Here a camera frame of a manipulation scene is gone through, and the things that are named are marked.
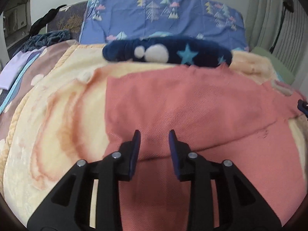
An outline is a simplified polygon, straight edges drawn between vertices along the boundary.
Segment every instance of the teal star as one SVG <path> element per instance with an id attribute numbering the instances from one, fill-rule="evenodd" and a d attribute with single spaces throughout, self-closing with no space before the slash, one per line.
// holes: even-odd
<path id="1" fill-rule="evenodd" d="M 226 60 L 224 59 L 224 56 L 218 58 L 218 66 L 224 62 L 226 62 Z"/>
<path id="2" fill-rule="evenodd" d="M 193 65 L 193 58 L 198 54 L 199 52 L 193 52 L 190 50 L 189 45 L 186 44 L 185 51 L 178 51 L 177 54 L 182 58 L 181 64 L 189 63 L 190 65 Z"/>

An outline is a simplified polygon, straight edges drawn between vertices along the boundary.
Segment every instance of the pink cloth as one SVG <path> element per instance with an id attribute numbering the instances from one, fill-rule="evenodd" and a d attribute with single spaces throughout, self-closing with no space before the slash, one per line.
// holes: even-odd
<path id="1" fill-rule="evenodd" d="M 288 118 L 301 114 L 285 97 L 226 66 L 177 66 L 109 78 L 106 154 L 141 131 L 136 174 L 120 183 L 124 230 L 186 230 L 190 184 L 176 180 L 168 132 L 206 159 L 230 159 L 285 224 L 306 195 Z"/>

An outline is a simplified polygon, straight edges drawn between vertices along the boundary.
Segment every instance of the crumpled dark cloth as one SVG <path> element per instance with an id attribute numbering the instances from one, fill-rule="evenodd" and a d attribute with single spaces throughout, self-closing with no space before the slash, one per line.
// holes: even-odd
<path id="1" fill-rule="evenodd" d="M 68 29 L 48 32 L 42 35 L 32 36 L 28 41 L 21 45 L 14 53 L 16 55 L 19 51 L 27 52 L 35 49 L 40 49 L 43 46 L 51 46 L 53 44 L 70 40 L 70 31 Z"/>

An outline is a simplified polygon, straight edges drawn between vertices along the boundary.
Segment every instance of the metal pin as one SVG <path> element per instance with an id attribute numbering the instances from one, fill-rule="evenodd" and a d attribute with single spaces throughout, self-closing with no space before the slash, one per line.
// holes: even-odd
<path id="1" fill-rule="evenodd" d="M 224 160 L 224 165 L 225 165 L 226 167 L 231 167 L 231 166 L 233 165 L 233 163 L 232 163 L 232 161 L 230 161 L 230 160 Z"/>
<path id="2" fill-rule="evenodd" d="M 121 157 L 121 153 L 120 153 L 120 152 L 114 152 L 114 153 L 112 153 L 111 156 L 112 156 L 114 159 L 118 159 L 118 158 Z"/>
<path id="3" fill-rule="evenodd" d="M 82 167 L 82 166 L 84 166 L 84 165 L 86 165 L 86 161 L 85 160 L 79 160 L 78 162 L 77 162 L 77 166 L 79 166 L 79 167 Z"/>
<path id="4" fill-rule="evenodd" d="M 196 159 L 196 158 L 198 157 L 198 154 L 196 154 L 195 152 L 190 152 L 190 153 L 188 154 L 188 157 L 189 157 L 190 159 Z"/>

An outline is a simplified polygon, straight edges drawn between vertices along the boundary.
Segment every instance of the blue fabric with tree print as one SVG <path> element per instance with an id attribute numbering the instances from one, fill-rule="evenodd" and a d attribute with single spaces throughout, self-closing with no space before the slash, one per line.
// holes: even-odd
<path id="1" fill-rule="evenodd" d="M 89 0 L 80 43 L 176 35 L 248 50 L 241 14 L 209 0 Z"/>

